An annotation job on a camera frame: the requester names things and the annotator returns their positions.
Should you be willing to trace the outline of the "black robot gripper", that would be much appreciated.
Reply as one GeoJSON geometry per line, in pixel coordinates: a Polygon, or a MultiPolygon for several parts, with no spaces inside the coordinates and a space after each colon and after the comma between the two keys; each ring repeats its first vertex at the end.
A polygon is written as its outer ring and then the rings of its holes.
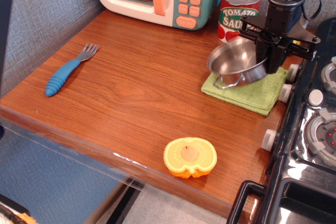
{"type": "Polygon", "coordinates": [[[257,63],[268,59],[267,73],[276,73],[288,55],[314,59],[320,38],[303,28],[305,0],[268,0],[267,15],[243,16],[239,35],[255,43],[257,63]]]}

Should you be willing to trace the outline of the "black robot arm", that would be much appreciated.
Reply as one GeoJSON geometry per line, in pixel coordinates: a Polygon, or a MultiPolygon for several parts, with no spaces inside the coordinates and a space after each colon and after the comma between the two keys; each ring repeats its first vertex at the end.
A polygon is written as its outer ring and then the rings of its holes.
{"type": "Polygon", "coordinates": [[[321,11],[308,17],[306,0],[268,0],[265,17],[243,16],[240,36],[255,43],[257,62],[266,63],[268,74],[276,73],[290,55],[313,60],[320,38],[303,28],[301,18],[311,21],[321,11]]]}

